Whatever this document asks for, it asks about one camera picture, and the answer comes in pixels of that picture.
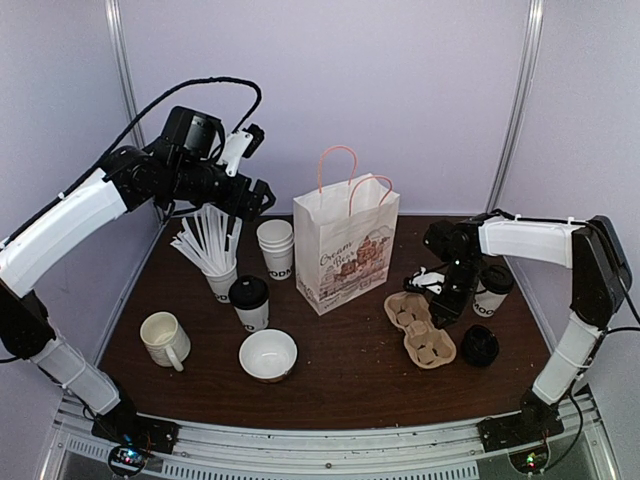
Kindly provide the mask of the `brown pulp cup carrier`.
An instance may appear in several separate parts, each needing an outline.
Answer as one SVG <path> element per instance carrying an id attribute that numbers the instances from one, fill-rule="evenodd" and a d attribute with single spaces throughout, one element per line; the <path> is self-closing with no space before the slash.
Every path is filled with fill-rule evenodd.
<path id="1" fill-rule="evenodd" d="M 403 332 L 404 348 L 417 367 L 430 370 L 454 361 L 457 348 L 445 330 L 434 326 L 429 303 L 421 294 L 392 294 L 384 301 L 384 311 L 390 322 Z"/>

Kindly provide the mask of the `white paper coffee cup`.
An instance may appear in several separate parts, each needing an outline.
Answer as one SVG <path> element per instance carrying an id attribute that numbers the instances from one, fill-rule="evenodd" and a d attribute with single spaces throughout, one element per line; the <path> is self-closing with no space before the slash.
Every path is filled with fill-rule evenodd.
<path id="1" fill-rule="evenodd" d="M 475 292 L 473 311 L 482 318 L 490 318 L 496 313 L 506 297 L 506 294 L 494 293 L 482 287 Z"/>
<path id="2" fill-rule="evenodd" d="M 242 308 L 234 305 L 238 318 L 246 331 L 254 333 L 269 326 L 269 301 L 262 302 L 255 308 Z"/>

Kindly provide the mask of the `white paper takeout bag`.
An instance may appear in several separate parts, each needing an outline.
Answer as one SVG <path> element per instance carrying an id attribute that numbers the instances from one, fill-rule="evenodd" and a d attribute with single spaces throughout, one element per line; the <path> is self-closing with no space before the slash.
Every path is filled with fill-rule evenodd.
<path id="1" fill-rule="evenodd" d="M 355 172 L 293 199 L 296 287 L 324 315 L 384 284 L 390 269 L 400 195 L 391 180 Z"/>

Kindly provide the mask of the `black coffee cup lid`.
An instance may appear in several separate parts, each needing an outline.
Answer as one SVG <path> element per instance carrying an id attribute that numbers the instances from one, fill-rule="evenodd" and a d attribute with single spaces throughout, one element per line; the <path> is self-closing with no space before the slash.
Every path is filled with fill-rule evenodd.
<path id="1" fill-rule="evenodd" d="M 479 275 L 483 287 L 495 295 L 508 295 L 515 284 L 511 271 L 503 265 L 489 265 Z"/>

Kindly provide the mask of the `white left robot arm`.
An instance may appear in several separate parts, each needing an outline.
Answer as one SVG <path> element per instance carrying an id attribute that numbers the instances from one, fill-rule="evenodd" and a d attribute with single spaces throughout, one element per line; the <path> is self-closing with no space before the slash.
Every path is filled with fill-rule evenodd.
<path id="1" fill-rule="evenodd" d="M 141 149 L 119 145 L 107 153 L 77 186 L 1 244 L 6 351 L 31 361 L 83 400 L 96 422 L 123 444 L 137 442 L 144 433 L 132 400 L 54 330 L 34 286 L 88 236 L 148 201 L 163 209 L 175 201 L 211 204 L 243 221 L 255 219 L 275 197 L 266 182 L 252 181 L 238 167 L 263 140 L 255 124 L 225 133 L 218 118 L 175 107 L 153 142 Z"/>

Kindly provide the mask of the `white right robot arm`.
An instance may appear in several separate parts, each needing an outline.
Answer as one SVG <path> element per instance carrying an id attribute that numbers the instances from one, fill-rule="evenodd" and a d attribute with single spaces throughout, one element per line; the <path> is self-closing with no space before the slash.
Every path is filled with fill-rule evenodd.
<path id="1" fill-rule="evenodd" d="M 571 270 L 568 324 L 512 423 L 519 440 L 535 440 L 550 426 L 572 382 L 589 368 L 609 322 L 628 298 L 632 274 L 611 220 L 603 215 L 586 221 L 547 220 L 494 210 L 458 223 L 436 222 L 423 243 L 447 270 L 440 274 L 421 268 L 406 278 L 405 286 L 433 292 L 430 312 L 439 327 L 461 316 L 487 256 L 519 257 Z"/>

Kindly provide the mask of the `wrapped straw far right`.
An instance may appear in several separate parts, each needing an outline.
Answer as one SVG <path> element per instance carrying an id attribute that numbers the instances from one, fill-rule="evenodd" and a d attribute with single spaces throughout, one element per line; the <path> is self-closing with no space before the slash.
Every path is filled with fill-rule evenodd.
<path id="1" fill-rule="evenodd" d="M 225 223 L 224 260 L 226 266 L 231 268 L 236 262 L 237 247 L 242 231 L 243 221 L 234 216 L 227 216 Z"/>

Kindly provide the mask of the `wrapped straw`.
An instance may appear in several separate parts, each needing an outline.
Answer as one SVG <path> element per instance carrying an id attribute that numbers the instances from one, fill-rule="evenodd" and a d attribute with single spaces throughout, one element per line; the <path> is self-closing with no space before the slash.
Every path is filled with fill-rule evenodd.
<path id="1" fill-rule="evenodd" d="M 209 262 L 207 256 L 199 248 L 194 247 L 191 243 L 180 237 L 174 237 L 170 245 L 178 250 L 187 259 L 189 259 L 205 274 L 214 274 L 213 265 Z"/>
<path id="2" fill-rule="evenodd" d="M 224 260 L 226 266 L 231 268 L 236 262 L 237 247 L 242 231 L 243 221 L 234 216 L 227 216 L 225 223 Z"/>

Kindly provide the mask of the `stack of white paper cups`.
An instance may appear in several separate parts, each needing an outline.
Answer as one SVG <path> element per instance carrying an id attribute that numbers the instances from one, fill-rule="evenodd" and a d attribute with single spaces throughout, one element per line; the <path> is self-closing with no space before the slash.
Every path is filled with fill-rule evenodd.
<path id="1" fill-rule="evenodd" d="M 293 273 L 294 232 L 292 225 L 282 219 L 263 222 L 256 230 L 259 247 L 273 280 L 286 280 Z"/>

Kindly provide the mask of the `stack of black lids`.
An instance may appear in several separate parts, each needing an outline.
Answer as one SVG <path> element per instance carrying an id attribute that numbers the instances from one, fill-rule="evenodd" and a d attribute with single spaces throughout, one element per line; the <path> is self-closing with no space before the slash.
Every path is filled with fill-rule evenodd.
<path id="1" fill-rule="evenodd" d="M 465 332 L 461 352 L 469 365 L 488 367 L 496 360 L 499 351 L 498 339 L 487 327 L 475 324 Z"/>

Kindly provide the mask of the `paper cup holding straws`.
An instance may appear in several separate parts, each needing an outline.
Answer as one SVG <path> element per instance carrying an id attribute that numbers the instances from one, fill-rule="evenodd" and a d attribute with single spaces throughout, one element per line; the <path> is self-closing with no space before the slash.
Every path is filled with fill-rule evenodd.
<path id="1" fill-rule="evenodd" d="M 223 253 L 225 239 L 226 217 L 229 216 L 210 204 L 205 205 L 195 213 L 192 220 L 181 220 L 182 230 L 175 237 L 180 237 L 194 247 L 199 248 L 213 265 L 214 274 L 208 275 L 200 270 L 209 284 L 214 297 L 220 303 L 229 303 L 229 288 L 237 279 L 236 262 L 231 267 L 226 266 Z"/>

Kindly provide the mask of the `wrapped straw far left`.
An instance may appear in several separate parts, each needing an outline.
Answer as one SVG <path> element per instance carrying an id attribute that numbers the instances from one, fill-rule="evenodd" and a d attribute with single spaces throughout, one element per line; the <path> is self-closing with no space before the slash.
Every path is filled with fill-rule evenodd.
<path id="1" fill-rule="evenodd" d="M 178 250 L 187 259 L 189 259 L 205 274 L 214 274 L 213 265 L 209 262 L 207 256 L 199 248 L 194 247 L 191 243 L 180 237 L 174 237 L 170 245 Z"/>

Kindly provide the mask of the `white ceramic bowl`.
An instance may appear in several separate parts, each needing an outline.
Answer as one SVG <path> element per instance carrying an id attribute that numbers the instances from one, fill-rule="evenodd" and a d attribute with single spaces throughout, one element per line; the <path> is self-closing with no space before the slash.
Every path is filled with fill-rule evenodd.
<path id="1" fill-rule="evenodd" d="M 241 344 L 238 359 L 242 369 L 263 383 L 277 383 L 292 371 L 298 347 L 286 332 L 265 329 L 249 335 Z"/>

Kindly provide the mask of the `cream ceramic mug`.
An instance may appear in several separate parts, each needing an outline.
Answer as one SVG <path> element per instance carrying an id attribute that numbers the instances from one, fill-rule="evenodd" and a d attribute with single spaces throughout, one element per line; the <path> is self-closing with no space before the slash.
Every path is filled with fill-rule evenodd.
<path id="1" fill-rule="evenodd" d="M 159 366 L 183 372 L 191 352 L 191 340 L 175 315 L 157 312 L 141 324 L 140 339 L 151 359 Z"/>

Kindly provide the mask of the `aluminium front table rail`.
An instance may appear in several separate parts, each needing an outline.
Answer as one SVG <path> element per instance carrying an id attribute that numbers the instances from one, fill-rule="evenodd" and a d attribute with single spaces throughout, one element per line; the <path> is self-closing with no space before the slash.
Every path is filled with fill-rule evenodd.
<path id="1" fill-rule="evenodd" d="M 600 412 L 590 393 L 559 412 L 564 432 L 546 444 L 489 451 L 472 419 L 364 430 L 268 430 L 173 420 L 170 454 L 153 453 L 132 479 L 621 479 Z M 118 479 L 107 459 L 113 442 L 91 435 L 81 404 L 63 397 L 36 479 Z M 516 459 L 549 448 L 544 475 L 521 473 Z"/>

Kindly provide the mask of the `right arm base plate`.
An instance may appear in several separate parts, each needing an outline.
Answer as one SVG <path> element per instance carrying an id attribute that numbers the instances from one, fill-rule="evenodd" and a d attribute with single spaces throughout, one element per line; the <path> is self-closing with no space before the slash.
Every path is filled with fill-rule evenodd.
<path id="1" fill-rule="evenodd" d="M 564 432 L 559 418 L 539 423 L 527 423 L 521 412 L 502 417 L 487 417 L 477 424 L 480 440 L 486 453 L 511 449 L 530 443 L 541 442 L 549 436 Z"/>

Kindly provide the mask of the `aluminium frame left post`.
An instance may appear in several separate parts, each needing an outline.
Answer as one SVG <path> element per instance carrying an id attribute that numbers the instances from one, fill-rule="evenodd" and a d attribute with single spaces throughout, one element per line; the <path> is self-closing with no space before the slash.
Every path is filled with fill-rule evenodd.
<path id="1" fill-rule="evenodd" d="M 118 0 L 105 0 L 104 3 L 107 27 L 116 62 L 124 107 L 128 121 L 132 122 L 138 114 L 138 108 L 136 105 L 133 80 L 128 61 L 120 2 Z"/>

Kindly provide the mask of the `aluminium frame post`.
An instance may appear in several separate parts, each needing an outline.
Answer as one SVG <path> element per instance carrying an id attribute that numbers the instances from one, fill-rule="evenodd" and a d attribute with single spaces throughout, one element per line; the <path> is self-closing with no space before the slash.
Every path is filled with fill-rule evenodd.
<path id="1" fill-rule="evenodd" d="M 529 2 L 521 61 L 511 113 L 507 124 L 506 135 L 501 149 L 498 167 L 485 207 L 487 212 L 492 211 L 499 206 L 500 198 L 507 181 L 508 171 L 515 155 L 522 123 L 526 113 L 527 99 L 535 76 L 543 31 L 543 22 L 544 1 L 531 0 Z"/>
<path id="2" fill-rule="evenodd" d="M 136 105 L 133 80 L 128 61 L 120 2 L 118 0 L 105 0 L 104 3 L 107 27 L 116 62 L 124 107 L 128 121 L 132 122 L 138 114 L 138 108 Z"/>

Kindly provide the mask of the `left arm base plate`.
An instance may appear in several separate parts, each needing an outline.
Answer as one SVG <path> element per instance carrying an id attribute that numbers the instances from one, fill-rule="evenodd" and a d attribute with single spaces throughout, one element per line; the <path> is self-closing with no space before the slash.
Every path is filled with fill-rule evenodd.
<path id="1" fill-rule="evenodd" d="M 97 415 L 93 420 L 91 433 L 119 444 L 171 454 L 177 441 L 179 425 L 140 415 L 136 415 L 129 423 L 115 423 L 111 418 Z"/>

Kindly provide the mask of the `aluminium frame right post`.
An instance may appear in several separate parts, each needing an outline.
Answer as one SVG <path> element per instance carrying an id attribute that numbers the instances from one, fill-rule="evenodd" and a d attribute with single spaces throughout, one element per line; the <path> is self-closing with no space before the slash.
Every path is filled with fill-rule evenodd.
<path id="1" fill-rule="evenodd" d="M 515 155 L 522 123 L 526 113 L 527 99 L 535 76 L 543 31 L 543 22 L 544 1 L 531 0 L 529 2 L 521 61 L 511 113 L 507 124 L 506 135 L 501 149 L 498 167 L 485 207 L 487 212 L 492 211 L 499 206 L 500 198 L 507 181 L 508 171 Z"/>

